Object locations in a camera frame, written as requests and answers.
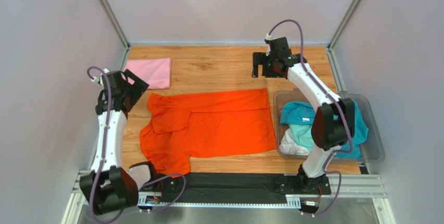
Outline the orange t shirt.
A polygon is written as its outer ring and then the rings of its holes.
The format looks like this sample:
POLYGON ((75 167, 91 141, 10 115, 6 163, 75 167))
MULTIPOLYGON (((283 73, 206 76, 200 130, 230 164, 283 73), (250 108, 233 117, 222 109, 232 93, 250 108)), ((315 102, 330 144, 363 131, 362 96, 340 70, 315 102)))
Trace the orange t shirt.
POLYGON ((140 132, 140 149, 165 175, 189 173, 191 157, 256 154, 275 147, 266 89, 152 93, 147 108, 152 118, 140 132))

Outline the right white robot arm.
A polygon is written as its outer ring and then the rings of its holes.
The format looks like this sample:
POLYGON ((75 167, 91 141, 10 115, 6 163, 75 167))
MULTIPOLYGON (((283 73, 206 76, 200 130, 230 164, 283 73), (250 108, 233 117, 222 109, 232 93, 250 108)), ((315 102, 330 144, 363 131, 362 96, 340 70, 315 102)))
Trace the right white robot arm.
POLYGON ((349 143, 352 147, 355 108, 349 98, 330 90, 311 69, 303 54, 293 54, 286 37, 265 36, 266 52, 252 56, 252 77, 286 78, 295 84, 315 110, 311 136, 314 146, 300 166, 295 179, 296 191, 317 193, 326 185, 327 167, 334 155, 349 143))

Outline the pink t shirt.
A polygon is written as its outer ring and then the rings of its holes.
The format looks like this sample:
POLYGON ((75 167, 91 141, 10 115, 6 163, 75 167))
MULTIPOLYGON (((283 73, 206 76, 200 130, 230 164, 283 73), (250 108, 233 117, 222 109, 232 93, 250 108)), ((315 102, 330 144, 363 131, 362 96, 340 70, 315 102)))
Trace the pink t shirt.
POLYGON ((129 60, 125 70, 146 82, 148 89, 163 90, 171 87, 171 64, 170 58, 129 60))

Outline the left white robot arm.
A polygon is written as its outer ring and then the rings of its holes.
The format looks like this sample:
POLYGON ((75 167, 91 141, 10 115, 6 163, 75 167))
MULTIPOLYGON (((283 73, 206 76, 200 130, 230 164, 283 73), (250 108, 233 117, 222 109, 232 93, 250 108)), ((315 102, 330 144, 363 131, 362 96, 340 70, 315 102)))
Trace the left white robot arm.
POLYGON ((93 214, 99 216, 137 205, 139 191, 154 179, 150 161, 122 167, 122 143, 128 113, 149 85, 132 71, 95 67, 100 77, 91 80, 103 87, 95 106, 98 142, 90 172, 79 181, 93 214))

